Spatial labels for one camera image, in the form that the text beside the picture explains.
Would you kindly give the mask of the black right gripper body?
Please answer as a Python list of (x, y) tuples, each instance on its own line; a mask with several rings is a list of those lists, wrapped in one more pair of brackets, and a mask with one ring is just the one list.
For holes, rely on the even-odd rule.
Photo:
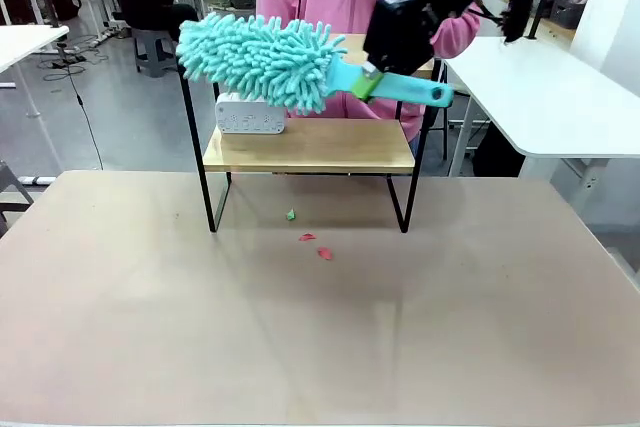
[(363, 50), (383, 73), (409, 75), (434, 56), (430, 39), (474, 0), (376, 0)]

